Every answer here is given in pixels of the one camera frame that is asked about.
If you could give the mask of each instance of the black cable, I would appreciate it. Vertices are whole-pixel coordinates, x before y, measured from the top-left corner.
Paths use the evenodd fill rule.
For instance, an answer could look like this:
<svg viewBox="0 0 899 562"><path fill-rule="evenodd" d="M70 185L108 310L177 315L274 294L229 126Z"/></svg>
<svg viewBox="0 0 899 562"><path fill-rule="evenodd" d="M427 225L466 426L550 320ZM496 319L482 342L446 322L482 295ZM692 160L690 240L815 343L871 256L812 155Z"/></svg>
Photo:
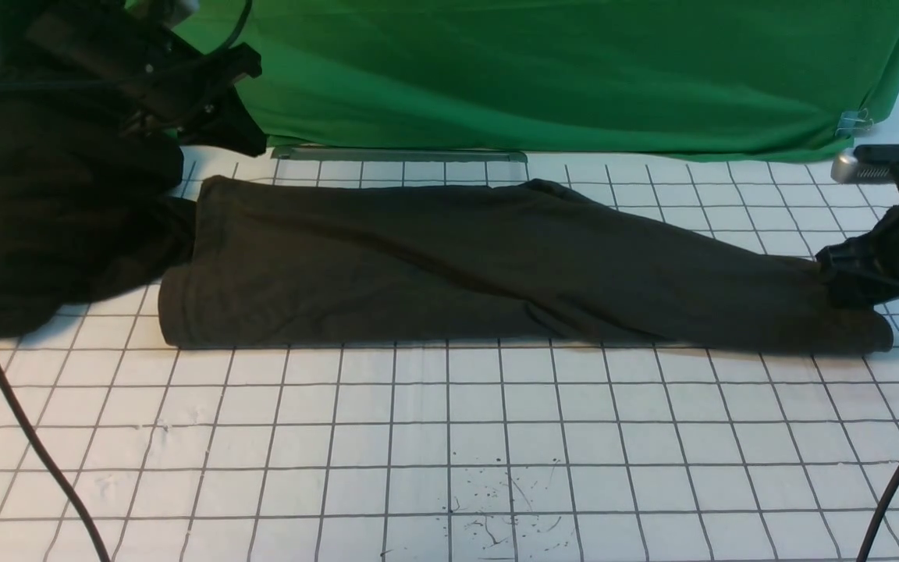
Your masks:
<svg viewBox="0 0 899 562"><path fill-rule="evenodd" d="M202 66L210 62L215 57L221 56L221 54L227 52L229 48L231 48L235 45L235 43L238 42L240 35L242 35L243 29L245 29L247 21L249 21L249 15L252 14L252 1L253 0L245 0L245 7L242 8L242 14L239 15L238 22L235 23L235 28L232 29L231 35L229 35L213 51L204 54L203 56L196 57L193 60L186 61L175 66L170 66L169 68L156 70L154 72L142 72L141 74L137 74L135 76L129 76L127 78L120 78L117 80L100 79L0 82L0 93L114 88L132 82L147 82L151 80L159 80L161 78L167 78L171 75L179 74L187 70L192 70L193 68L197 68L198 66Z"/></svg>
<svg viewBox="0 0 899 562"><path fill-rule="evenodd" d="M16 393L13 392L12 385L9 384L9 380L6 378L5 371L2 369L1 364L0 391L6 399L6 403L9 404L9 409L12 410L13 415L16 416L16 421L19 422L19 426L23 430L23 434L26 435L27 440L30 442L30 446L33 448L34 452L37 453L37 457L40 458L40 462L44 463L47 471L54 477L58 486L61 487L61 491L65 493L65 496L68 497L68 501L71 502L72 507L74 507L75 511L78 513L79 519L82 520L86 530L89 532L89 538L92 539L92 545L96 549L96 554L99 556L100 562L110 562L110 554L106 549L106 544L104 544L103 538L99 534L99 529L96 528L96 524L92 520L92 516L89 515L89 510L86 509L85 504L82 503L82 499L79 498L78 494L75 492L75 488L68 483L68 479L61 473L61 469L58 468L58 465L54 462L54 459L51 458L51 455L47 452L44 444L40 441L40 438L37 437L37 432L33 429L30 419L26 417L26 413L23 411L23 407L16 398Z"/></svg>
<svg viewBox="0 0 899 562"><path fill-rule="evenodd" d="M887 508L890 507L890 502L893 501L893 495L897 493L898 487L899 464L897 465L897 470L894 471L893 476L890 477L890 482L887 483L886 490L883 491L883 496L880 497L880 502L876 505L876 511L873 512L873 518L869 522L869 527L866 529L866 536L863 538L862 546L859 548L859 555L855 558L856 562L866 562L869 558L869 551L873 548L873 541L876 540L876 534L879 533L880 525L883 524Z"/></svg>

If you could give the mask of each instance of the green backdrop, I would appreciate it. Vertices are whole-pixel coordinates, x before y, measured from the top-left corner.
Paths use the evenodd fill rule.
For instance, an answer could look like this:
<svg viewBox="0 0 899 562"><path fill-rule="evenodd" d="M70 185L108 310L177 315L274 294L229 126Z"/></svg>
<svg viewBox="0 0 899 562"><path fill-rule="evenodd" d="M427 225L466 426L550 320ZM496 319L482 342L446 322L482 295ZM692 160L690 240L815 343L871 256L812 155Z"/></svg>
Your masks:
<svg viewBox="0 0 899 562"><path fill-rule="evenodd" d="M242 0L177 28L203 50ZM254 0L272 143L811 160L888 117L899 0Z"/></svg>

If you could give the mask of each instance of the black garment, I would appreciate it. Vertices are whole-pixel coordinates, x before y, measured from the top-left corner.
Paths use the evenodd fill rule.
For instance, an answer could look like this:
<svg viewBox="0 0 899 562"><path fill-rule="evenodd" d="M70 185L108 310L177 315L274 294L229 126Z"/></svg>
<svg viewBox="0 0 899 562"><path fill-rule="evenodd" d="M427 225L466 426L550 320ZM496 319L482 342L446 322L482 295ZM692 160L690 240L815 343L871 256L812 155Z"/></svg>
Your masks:
<svg viewBox="0 0 899 562"><path fill-rule="evenodd" d="M192 263L165 274L182 347L470 338L888 350L813 262L611 210L556 183L343 190L208 180Z"/></svg>
<svg viewBox="0 0 899 562"><path fill-rule="evenodd" d="M118 138L124 104L107 91L0 98L0 337L192 254L195 204L163 195L182 152L162 135Z"/></svg>

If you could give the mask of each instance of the metal clip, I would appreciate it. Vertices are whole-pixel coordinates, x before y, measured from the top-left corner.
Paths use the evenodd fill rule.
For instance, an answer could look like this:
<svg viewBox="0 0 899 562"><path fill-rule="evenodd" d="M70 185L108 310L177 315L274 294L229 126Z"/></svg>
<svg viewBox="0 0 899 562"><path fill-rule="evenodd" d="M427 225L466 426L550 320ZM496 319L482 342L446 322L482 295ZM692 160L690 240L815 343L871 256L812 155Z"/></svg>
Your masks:
<svg viewBox="0 0 899 562"><path fill-rule="evenodd" d="M863 107L858 111L846 111L838 119L838 127L834 131L836 137L854 137L862 133L868 133L876 122L869 117L869 108Z"/></svg>

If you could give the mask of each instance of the white floor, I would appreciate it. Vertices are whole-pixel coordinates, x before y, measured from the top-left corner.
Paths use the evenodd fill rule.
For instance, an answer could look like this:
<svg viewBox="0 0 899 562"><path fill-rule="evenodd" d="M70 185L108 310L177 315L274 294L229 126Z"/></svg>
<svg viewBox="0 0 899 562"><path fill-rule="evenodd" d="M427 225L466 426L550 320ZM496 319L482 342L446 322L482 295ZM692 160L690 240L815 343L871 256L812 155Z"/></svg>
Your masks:
<svg viewBox="0 0 899 562"><path fill-rule="evenodd" d="M899 142L899 103L866 139ZM243 160L213 174L375 187L570 184L754 251L868 230L892 186L829 164L532 155L510 164ZM899 459L893 352L785 359L511 342L165 347L157 286L68 310L0 355L121 562L854 558ZM899 561L899 494L874 548ZM0 398L0 562L92 559Z"/></svg>

